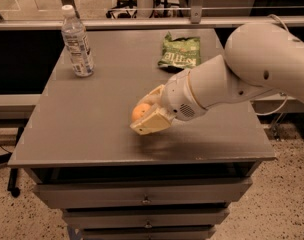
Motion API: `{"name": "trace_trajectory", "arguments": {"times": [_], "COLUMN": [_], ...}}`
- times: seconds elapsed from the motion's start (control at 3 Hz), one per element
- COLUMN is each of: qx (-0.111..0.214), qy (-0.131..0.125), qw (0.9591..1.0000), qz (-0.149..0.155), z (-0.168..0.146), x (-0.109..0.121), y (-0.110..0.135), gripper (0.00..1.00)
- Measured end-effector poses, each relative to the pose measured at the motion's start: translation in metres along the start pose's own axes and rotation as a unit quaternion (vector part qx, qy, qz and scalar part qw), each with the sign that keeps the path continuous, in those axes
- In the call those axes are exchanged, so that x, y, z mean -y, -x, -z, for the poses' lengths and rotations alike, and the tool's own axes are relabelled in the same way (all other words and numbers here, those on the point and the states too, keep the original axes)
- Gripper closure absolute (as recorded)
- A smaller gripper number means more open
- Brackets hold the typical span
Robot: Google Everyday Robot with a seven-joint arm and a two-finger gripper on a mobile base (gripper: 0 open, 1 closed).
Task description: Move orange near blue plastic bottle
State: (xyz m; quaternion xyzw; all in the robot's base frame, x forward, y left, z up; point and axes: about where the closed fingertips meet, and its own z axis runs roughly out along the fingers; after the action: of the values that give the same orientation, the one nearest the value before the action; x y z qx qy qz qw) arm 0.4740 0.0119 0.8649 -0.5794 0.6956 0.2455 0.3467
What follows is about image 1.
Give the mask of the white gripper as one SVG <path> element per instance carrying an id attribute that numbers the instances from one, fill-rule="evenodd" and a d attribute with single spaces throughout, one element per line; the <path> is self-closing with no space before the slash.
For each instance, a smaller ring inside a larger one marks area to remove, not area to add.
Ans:
<path id="1" fill-rule="evenodd" d="M 139 104 L 153 106 L 130 128 L 139 135 L 147 135 L 168 129 L 175 117 L 181 121 L 190 121 L 203 116 L 207 110 L 196 101 L 189 75 L 190 70 L 183 70 L 173 75 L 165 85 L 161 84 L 145 95 Z"/>

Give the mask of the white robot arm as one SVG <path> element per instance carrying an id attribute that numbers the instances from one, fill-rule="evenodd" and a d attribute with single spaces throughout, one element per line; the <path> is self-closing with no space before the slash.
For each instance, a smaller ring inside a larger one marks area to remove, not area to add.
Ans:
<path id="1" fill-rule="evenodd" d="M 283 92 L 304 104 L 304 42 L 275 24 L 249 23 L 228 37 L 224 53 L 173 75 L 136 106 L 140 135 L 198 118 L 221 104 Z"/>

